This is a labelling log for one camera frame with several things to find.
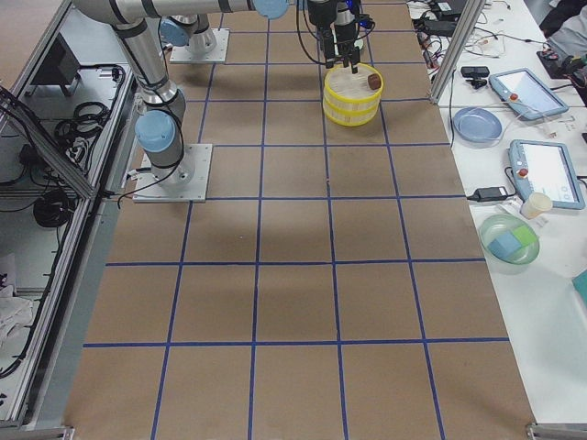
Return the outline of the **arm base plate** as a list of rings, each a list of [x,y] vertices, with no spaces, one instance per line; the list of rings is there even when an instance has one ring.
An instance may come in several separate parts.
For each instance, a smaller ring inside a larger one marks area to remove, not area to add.
[[[212,144],[187,144],[183,161],[170,177],[169,170],[155,168],[140,173],[137,179],[138,191],[132,194],[135,203],[204,203],[209,182],[213,155]],[[151,168],[150,159],[144,153],[143,168]]]
[[[212,64],[224,63],[230,31],[227,28],[209,28],[194,34],[188,44],[172,49],[172,64]]]

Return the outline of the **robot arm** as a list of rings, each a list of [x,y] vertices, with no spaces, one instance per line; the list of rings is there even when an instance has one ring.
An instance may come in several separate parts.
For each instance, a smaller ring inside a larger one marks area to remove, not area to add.
[[[295,33],[305,56],[328,69],[340,62],[358,71],[362,39],[375,21],[362,11],[360,1],[248,1],[247,5],[268,20],[283,17],[295,7]],[[227,57],[229,30],[212,28],[206,14],[166,16],[159,36],[172,50],[175,64],[221,63]]]
[[[254,11],[268,20],[283,17],[289,1],[75,1],[88,18],[110,26],[139,86],[144,112],[135,125],[136,139],[151,167],[176,171],[183,162],[185,99],[170,79],[161,41],[153,37],[147,20],[176,28],[191,40],[209,35],[207,16]]]

